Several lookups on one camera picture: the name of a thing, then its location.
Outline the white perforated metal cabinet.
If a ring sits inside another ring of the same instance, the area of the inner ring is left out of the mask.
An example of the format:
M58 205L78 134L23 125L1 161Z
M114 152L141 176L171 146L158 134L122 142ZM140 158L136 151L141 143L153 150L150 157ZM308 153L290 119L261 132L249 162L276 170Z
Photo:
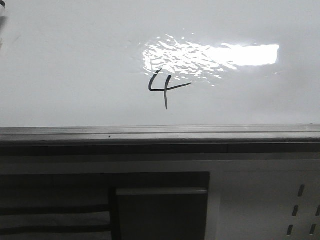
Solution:
M317 240L319 153L0 159L3 240L122 240L116 191L205 188L204 240Z

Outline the white whiteboard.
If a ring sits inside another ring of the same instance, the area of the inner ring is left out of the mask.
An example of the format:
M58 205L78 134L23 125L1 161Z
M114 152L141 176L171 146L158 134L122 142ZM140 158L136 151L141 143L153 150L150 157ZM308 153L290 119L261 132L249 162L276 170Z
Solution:
M8 0L2 127L320 121L317 0Z

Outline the grey box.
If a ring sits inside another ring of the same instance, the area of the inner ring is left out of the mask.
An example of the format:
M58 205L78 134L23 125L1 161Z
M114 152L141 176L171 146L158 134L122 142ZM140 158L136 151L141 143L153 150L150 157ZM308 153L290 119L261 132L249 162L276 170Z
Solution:
M119 188L121 239L203 240L208 191L203 187Z

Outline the white black-tipped marker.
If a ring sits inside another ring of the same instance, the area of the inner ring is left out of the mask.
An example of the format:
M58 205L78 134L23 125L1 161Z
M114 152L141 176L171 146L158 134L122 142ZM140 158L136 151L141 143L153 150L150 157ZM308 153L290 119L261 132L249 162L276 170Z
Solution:
M4 15L5 10L6 10L6 1L0 0L0 34L1 34L0 47L2 47L3 45L2 33L7 22L7 17Z

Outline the grey aluminium whiteboard frame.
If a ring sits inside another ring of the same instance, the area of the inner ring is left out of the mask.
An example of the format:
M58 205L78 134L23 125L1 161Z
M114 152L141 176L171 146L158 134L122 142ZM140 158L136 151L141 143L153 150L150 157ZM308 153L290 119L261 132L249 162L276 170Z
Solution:
M313 144L319 124L2 127L1 147Z

